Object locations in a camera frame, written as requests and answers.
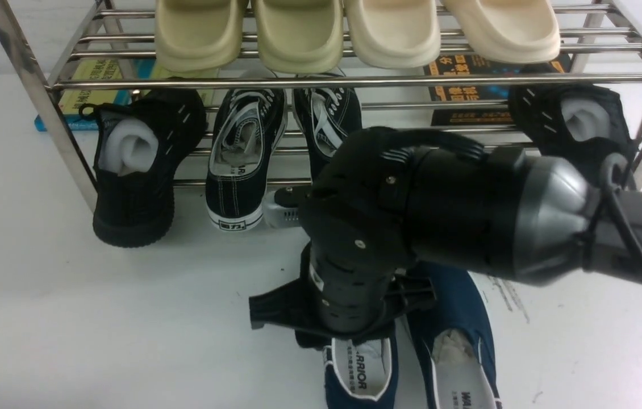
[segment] white table surface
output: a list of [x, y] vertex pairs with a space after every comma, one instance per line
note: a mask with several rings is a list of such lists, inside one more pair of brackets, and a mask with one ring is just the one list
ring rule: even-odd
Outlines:
[[[425, 91], [390, 92], [415, 101]], [[623, 100], [636, 129], [642, 86]], [[33, 116], [17, 78], [0, 76], [0, 409], [326, 407], [321, 355], [298, 349], [288, 329], [251, 331], [248, 318], [249, 295], [297, 277], [303, 231], [220, 233], [202, 191], [180, 190], [162, 241], [102, 244]], [[366, 125], [426, 121], [365, 114]], [[93, 158], [95, 134], [78, 139]], [[302, 158], [272, 167], [308, 172]], [[181, 173], [202, 168], [195, 158]], [[642, 286], [581, 272], [545, 288], [475, 278], [505, 407], [642, 409]], [[397, 407], [422, 409], [414, 350], [398, 340]]]

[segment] blue slip-on shoe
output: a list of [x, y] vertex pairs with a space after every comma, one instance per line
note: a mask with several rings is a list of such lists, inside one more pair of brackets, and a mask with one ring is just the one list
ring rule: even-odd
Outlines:
[[428, 277], [437, 304], [407, 314], [429, 409], [501, 409], [490, 320], [470, 274], [420, 262], [409, 277]]
[[392, 409], [399, 369], [397, 340], [354, 345], [333, 339], [324, 347], [324, 383], [329, 409]]

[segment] stainless steel shoe rack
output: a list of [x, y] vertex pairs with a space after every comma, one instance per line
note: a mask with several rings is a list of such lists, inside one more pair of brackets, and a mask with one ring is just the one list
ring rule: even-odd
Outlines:
[[[33, 51], [20, 28], [7, 0], [0, 0], [0, 41], [5, 52], [10, 58], [15, 71], [23, 82], [28, 96], [43, 118], [43, 122], [59, 150], [59, 154], [66, 163], [67, 168], [74, 178], [79, 190], [94, 209], [96, 203], [96, 189], [93, 172], [86, 159], [79, 150], [74, 139], [74, 134], [61, 116], [58, 101], [64, 90], [150, 90], [162, 87], [182, 88], [306, 88], [320, 86], [436, 86], [436, 85], [526, 85], [526, 84], [561, 84], [574, 81], [590, 81], [598, 84], [642, 82], [641, 73], [583, 73], [583, 67], [590, 54], [602, 52], [632, 52], [637, 53], [642, 59], [642, 35], [632, 23], [622, 14], [617, 6], [619, 0], [593, 0], [586, 5], [570, 5], [555, 7], [558, 14], [586, 14], [586, 20], [581, 28], [562, 29], [562, 37], [576, 38], [576, 43], [564, 44], [562, 51], [573, 55], [573, 69], [565, 74], [540, 74], [518, 75], [516, 77], [502, 77], [496, 75], [469, 75], [466, 77], [347, 77], [347, 78], [266, 78], [265, 80], [233, 80], [233, 78], [213, 78], [212, 80], [135, 80], [132, 72], [132, 59], [154, 58], [154, 51], [139, 51], [129, 49], [129, 43], [151, 43], [153, 34], [127, 34], [122, 29], [121, 20], [154, 18], [153, 10], [118, 10], [114, 7], [114, 0], [93, 0], [87, 2], [88, 13], [77, 28], [76, 33], [69, 41], [66, 49], [59, 58], [58, 63], [50, 75], [43, 75]], [[443, 7], [437, 8], [438, 15], [449, 15]], [[602, 28], [604, 18], [612, 21], [612, 28]], [[443, 46], [441, 54], [472, 53], [467, 44], [459, 44], [464, 38], [460, 30], [442, 30]], [[626, 42], [596, 42], [596, 38], [611, 39], [614, 37], [627, 39]], [[253, 43], [258, 40], [254, 33], [243, 33], [243, 42]], [[89, 50], [90, 44], [108, 43], [111, 49], [102, 51]], [[354, 52], [345, 48], [344, 57], [353, 57]], [[255, 49], [243, 49], [239, 58], [257, 58]], [[77, 64], [82, 59], [116, 59], [119, 60], [119, 69], [122, 80], [111, 81], [75, 81], [71, 80]], [[466, 101], [466, 102], [423, 102], [423, 103], [368, 103], [363, 105], [364, 110], [393, 110], [393, 109], [451, 109], [464, 110], [479, 107], [505, 106], [506, 101]], [[217, 106], [210, 106], [209, 112], [217, 111]], [[495, 145], [512, 143], [505, 134], [516, 132], [511, 126], [481, 125], [474, 127], [451, 127], [450, 130], [463, 134], [488, 134], [500, 132], [500, 140]], [[287, 137], [300, 137], [300, 132], [290, 131]], [[518, 144], [530, 148], [528, 143]], [[306, 147], [278, 148], [275, 155], [304, 155]], [[209, 149], [197, 148], [195, 156], [209, 155]], [[635, 176], [642, 183], [642, 150], [637, 157]], [[294, 185], [310, 183], [306, 179], [287, 178], [269, 181], [272, 185]], [[178, 180], [176, 186], [203, 186], [203, 180]]]

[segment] cream slide sandal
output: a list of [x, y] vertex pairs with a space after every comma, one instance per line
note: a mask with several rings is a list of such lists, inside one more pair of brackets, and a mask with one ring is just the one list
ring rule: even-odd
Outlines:
[[470, 46], [488, 60], [530, 64], [558, 56], [561, 36], [549, 0], [444, 0]]
[[415, 68], [440, 56], [435, 0], [344, 0], [354, 52], [368, 65]]
[[252, 0], [258, 50], [266, 67], [285, 73], [323, 73], [344, 51], [341, 0]]
[[157, 62], [173, 72], [233, 62], [243, 43], [248, 0], [157, 0]]

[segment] robotic arm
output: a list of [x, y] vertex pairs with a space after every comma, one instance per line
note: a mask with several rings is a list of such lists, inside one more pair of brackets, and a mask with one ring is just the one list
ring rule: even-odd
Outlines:
[[[607, 182], [627, 174], [609, 165]], [[297, 215], [311, 244], [298, 280], [251, 298], [251, 324], [295, 329], [302, 347], [385, 337], [395, 318], [429, 308], [430, 283], [403, 275], [420, 260], [534, 285], [580, 268], [642, 282], [642, 193], [595, 189], [568, 161], [521, 148], [370, 128], [312, 186], [268, 199], [269, 223]]]

